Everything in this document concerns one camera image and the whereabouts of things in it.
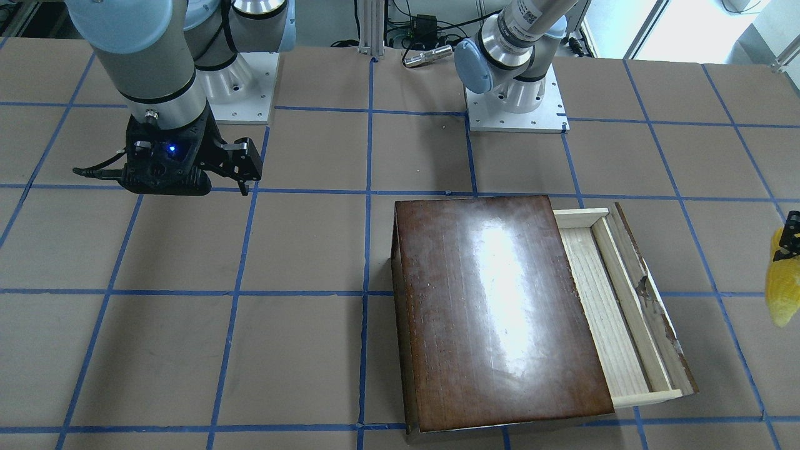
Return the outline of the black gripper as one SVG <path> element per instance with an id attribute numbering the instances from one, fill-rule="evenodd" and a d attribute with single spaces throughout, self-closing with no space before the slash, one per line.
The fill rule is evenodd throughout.
<path id="1" fill-rule="evenodd" d="M 784 226 L 774 235 L 774 260 L 799 256 L 799 211 L 789 211 Z"/>

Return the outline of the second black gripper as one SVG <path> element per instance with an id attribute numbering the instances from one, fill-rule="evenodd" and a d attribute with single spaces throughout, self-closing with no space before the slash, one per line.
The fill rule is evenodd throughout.
<path id="1" fill-rule="evenodd" d="M 249 194 L 248 182 L 262 179 L 263 160 L 253 140 L 243 137 L 226 144 L 209 105 L 196 119 L 171 130 L 161 128 L 158 119 L 138 121 L 131 115 L 126 128 L 125 148 L 136 141 L 169 141 L 190 146 L 195 166 L 234 180 L 243 196 Z"/>

